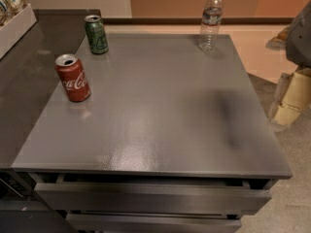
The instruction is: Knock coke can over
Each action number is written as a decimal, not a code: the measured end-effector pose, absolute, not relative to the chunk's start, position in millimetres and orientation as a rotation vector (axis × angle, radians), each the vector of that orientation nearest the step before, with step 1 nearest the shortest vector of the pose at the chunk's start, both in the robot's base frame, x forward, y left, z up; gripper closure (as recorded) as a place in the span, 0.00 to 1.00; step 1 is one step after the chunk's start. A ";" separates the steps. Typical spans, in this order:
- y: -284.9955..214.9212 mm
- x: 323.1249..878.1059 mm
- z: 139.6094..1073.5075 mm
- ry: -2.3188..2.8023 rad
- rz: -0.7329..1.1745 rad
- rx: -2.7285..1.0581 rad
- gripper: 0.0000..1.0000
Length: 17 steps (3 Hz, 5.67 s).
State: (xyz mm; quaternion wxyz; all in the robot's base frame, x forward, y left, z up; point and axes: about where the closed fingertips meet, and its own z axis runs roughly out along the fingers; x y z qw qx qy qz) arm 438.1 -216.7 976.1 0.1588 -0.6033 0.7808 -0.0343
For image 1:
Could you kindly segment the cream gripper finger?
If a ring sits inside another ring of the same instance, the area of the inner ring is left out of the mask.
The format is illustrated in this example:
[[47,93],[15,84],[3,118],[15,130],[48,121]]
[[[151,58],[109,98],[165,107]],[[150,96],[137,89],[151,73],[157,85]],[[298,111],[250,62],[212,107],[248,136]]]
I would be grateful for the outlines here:
[[272,50],[283,50],[286,46],[289,30],[289,26],[285,27],[276,36],[270,39],[265,46]]
[[268,123],[274,132],[289,128],[311,104],[311,69],[283,73],[277,83],[274,100],[268,112]]

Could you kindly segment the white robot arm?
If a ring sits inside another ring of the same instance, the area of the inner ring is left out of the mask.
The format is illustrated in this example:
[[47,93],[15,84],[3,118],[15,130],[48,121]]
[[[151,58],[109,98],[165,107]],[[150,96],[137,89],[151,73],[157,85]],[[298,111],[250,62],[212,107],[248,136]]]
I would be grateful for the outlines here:
[[270,41],[270,47],[284,48],[287,59],[297,65],[293,73],[281,75],[268,111],[270,127],[281,132],[311,104],[311,2]]

